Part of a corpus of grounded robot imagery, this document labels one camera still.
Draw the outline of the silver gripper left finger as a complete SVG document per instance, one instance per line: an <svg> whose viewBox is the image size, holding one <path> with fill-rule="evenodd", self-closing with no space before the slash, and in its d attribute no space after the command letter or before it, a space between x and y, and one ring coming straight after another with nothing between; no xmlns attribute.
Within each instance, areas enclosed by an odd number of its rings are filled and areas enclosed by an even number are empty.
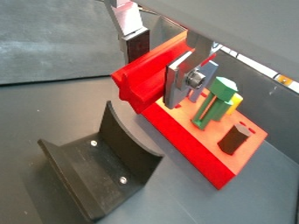
<svg viewBox="0 0 299 224"><path fill-rule="evenodd" d="M149 52L149 30L144 27L137 4L131 0L104 0L117 31L125 63Z"/></svg>

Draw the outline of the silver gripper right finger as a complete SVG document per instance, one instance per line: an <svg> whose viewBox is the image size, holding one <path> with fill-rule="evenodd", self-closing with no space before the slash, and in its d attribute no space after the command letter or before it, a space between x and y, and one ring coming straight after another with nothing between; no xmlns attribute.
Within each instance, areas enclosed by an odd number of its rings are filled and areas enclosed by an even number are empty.
<svg viewBox="0 0 299 224"><path fill-rule="evenodd" d="M192 76L196 67L209 62L213 41L193 31L187 31L187 46L191 48L165 67L163 103L173 109L192 92Z"/></svg>

